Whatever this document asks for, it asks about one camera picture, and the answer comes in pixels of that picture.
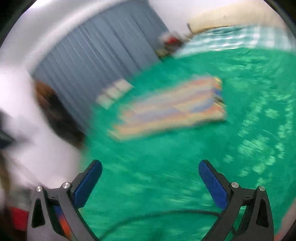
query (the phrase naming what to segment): teal blanket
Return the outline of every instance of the teal blanket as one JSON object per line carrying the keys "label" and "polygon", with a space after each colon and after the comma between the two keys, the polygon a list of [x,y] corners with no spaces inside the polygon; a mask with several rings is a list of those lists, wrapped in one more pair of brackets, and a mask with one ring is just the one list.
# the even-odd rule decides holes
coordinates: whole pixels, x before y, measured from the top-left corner
{"label": "teal blanket", "polygon": [[259,25],[235,25],[214,28],[195,35],[174,56],[185,57],[208,51],[237,48],[278,49],[296,51],[296,40],[291,32]]}
{"label": "teal blanket", "polygon": [[[121,220],[157,211],[220,212],[198,175],[202,159],[242,187],[264,185],[277,230],[296,196],[295,66],[293,53],[248,48],[169,58],[136,76],[134,89],[109,110],[95,107],[84,167],[98,159],[103,173],[82,210],[94,233],[101,237]],[[121,106],[194,74],[222,80],[227,121],[125,142],[108,136]],[[192,213],[150,217],[104,240],[196,241],[215,220]]]}

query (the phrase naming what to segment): green tablecloth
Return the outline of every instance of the green tablecloth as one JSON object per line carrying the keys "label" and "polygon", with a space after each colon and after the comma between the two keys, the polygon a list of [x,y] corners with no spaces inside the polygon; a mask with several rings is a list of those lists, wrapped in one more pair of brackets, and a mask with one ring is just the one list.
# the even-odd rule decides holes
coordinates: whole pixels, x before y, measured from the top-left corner
{"label": "green tablecloth", "polygon": [[[222,80],[226,122],[122,143],[108,136],[120,106],[193,74]],[[98,159],[103,174],[82,211],[94,233],[100,237],[120,220],[154,211],[220,211],[198,176],[202,159],[242,187],[264,185],[277,230],[296,196],[295,77],[292,53],[245,48],[201,53],[155,65],[135,77],[135,88],[111,109],[95,107],[83,164]],[[151,218],[125,225],[105,240],[201,240],[215,219]]]}

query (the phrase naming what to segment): white wall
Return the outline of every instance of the white wall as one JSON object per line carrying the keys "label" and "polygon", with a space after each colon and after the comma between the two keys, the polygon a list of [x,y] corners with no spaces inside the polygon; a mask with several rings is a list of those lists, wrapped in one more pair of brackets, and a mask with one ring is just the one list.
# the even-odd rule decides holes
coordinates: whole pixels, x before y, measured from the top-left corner
{"label": "white wall", "polygon": [[[78,172],[79,151],[49,127],[35,101],[29,73],[48,50],[73,28],[96,13],[124,0],[37,0],[16,22],[0,48],[0,109],[11,116],[10,133],[23,118],[36,127],[32,143],[10,151],[44,185],[55,188]],[[17,184],[36,185],[26,170],[9,167]]]}
{"label": "white wall", "polygon": [[96,13],[125,0],[37,0],[0,48],[0,65],[34,70],[60,39]]}
{"label": "white wall", "polygon": [[169,31],[189,33],[187,22],[196,15],[246,0],[148,0]]}
{"label": "white wall", "polygon": [[[22,132],[30,140],[8,150],[9,156],[45,186],[54,188],[72,181],[78,171],[79,151],[50,129],[35,101],[33,81],[25,69],[0,67],[0,106],[9,115],[6,131],[13,137]],[[38,185],[25,169],[8,164],[15,183]]]}

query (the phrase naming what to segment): black cable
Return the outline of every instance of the black cable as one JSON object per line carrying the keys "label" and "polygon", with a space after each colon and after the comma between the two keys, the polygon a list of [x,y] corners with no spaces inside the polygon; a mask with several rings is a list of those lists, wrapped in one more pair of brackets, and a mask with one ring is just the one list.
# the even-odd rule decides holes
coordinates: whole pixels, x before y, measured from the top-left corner
{"label": "black cable", "polygon": [[[198,210],[198,209],[171,210],[171,211],[162,211],[162,212],[144,214],[144,215],[139,215],[139,216],[131,217],[131,218],[128,218],[126,220],[123,220],[123,221],[120,221],[120,222],[114,224],[113,226],[111,226],[111,228],[107,229],[99,237],[99,240],[103,240],[109,234],[111,234],[115,230],[117,230],[118,228],[120,228],[120,227],[122,227],[124,225],[127,225],[129,223],[136,222],[136,221],[141,221],[141,220],[148,219],[148,218],[158,218],[158,217],[165,216],[165,215],[168,215],[168,214],[180,214],[180,213],[207,214],[207,215],[213,215],[213,216],[216,216],[216,217],[219,217],[220,216],[220,213],[218,213],[218,212],[204,211],[204,210]],[[233,226],[231,227],[231,232],[232,232],[233,236],[236,237],[237,232],[236,232],[236,230],[235,230],[235,228]]]}

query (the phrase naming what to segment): metal screw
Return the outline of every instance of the metal screw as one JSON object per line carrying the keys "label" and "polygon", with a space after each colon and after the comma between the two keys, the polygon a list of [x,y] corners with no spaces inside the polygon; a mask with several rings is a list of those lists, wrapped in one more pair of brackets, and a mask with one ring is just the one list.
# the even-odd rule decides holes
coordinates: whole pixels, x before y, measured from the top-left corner
{"label": "metal screw", "polygon": [[238,187],[239,187],[239,184],[236,183],[236,182],[232,182],[232,183],[231,183],[231,186],[232,186],[233,188],[238,188]]}
{"label": "metal screw", "polygon": [[38,186],[38,187],[36,188],[36,191],[37,191],[37,192],[41,192],[42,189],[43,189],[42,186]]}
{"label": "metal screw", "polygon": [[264,192],[265,191],[265,187],[259,186],[259,190],[262,191],[262,192]]}
{"label": "metal screw", "polygon": [[65,188],[65,189],[67,189],[69,186],[70,186],[69,182],[66,182],[66,183],[63,184],[63,188]]}

